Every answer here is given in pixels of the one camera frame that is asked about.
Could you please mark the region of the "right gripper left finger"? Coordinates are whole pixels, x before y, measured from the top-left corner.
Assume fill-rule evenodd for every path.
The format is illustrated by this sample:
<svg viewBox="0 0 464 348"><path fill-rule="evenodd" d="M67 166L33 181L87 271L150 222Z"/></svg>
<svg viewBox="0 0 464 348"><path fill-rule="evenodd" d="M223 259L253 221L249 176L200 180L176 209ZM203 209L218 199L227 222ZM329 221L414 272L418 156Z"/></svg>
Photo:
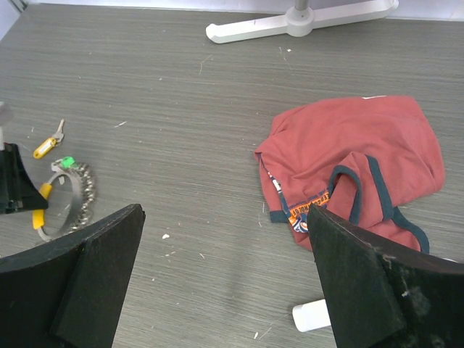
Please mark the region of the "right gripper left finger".
<svg viewBox="0 0 464 348"><path fill-rule="evenodd" d="M141 241L140 204L1 259L2 347L111 347Z"/></svg>

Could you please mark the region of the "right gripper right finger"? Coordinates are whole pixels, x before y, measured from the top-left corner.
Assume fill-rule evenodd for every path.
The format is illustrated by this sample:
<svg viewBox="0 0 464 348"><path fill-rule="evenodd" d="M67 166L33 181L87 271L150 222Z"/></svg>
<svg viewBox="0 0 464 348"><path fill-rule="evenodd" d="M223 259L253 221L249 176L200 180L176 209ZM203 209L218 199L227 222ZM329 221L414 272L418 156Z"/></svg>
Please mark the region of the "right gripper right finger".
<svg viewBox="0 0 464 348"><path fill-rule="evenodd" d="M463 346L463 264L316 205L307 224L338 347Z"/></svg>

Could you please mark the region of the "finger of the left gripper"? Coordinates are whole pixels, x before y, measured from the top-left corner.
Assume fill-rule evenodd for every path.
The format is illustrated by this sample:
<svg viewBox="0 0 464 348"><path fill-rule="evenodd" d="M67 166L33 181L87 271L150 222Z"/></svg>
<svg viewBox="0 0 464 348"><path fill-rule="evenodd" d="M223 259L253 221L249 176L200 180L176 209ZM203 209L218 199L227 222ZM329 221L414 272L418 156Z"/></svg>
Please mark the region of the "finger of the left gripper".
<svg viewBox="0 0 464 348"><path fill-rule="evenodd" d="M1 214L45 210L47 200L29 178L19 148L4 143L1 150Z"/></svg>

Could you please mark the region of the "key with yellow tag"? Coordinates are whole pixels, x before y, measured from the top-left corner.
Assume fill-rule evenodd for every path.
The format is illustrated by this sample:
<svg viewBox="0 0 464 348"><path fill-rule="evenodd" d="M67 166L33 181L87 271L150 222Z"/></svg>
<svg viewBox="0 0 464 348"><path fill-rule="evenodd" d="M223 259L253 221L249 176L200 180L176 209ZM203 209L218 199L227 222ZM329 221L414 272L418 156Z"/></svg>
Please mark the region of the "key with yellow tag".
<svg viewBox="0 0 464 348"><path fill-rule="evenodd" d="M46 156L53 148L59 146L65 137L64 133L65 120L61 119L57 131L48 137L41 145L33 151L33 158L39 160Z"/></svg>

